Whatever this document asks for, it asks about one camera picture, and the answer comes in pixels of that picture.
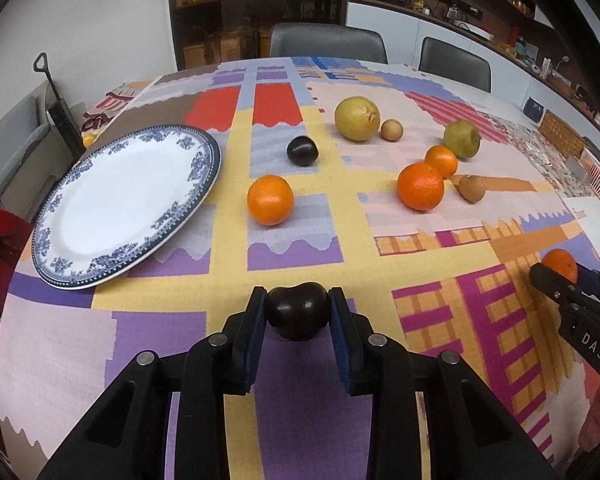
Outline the person right hand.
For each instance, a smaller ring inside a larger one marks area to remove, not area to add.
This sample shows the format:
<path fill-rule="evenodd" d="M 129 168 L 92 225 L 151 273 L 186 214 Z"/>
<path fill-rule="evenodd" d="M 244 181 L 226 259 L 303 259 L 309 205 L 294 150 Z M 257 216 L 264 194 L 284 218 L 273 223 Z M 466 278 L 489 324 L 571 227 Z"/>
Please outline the person right hand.
<path fill-rule="evenodd" d="M 600 444 L 600 385 L 598 386 L 588 414 L 579 434 L 579 445 L 583 452 L 592 452 Z"/>

